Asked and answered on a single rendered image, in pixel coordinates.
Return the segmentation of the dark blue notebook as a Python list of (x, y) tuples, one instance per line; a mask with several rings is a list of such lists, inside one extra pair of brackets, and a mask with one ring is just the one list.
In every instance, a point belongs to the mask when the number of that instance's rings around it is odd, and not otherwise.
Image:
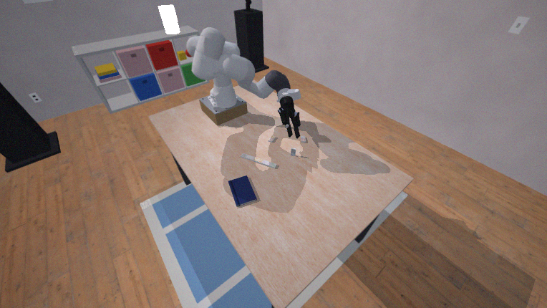
[(256, 195), (252, 189), (247, 175), (233, 179), (228, 182), (233, 194), (236, 207), (257, 201)]

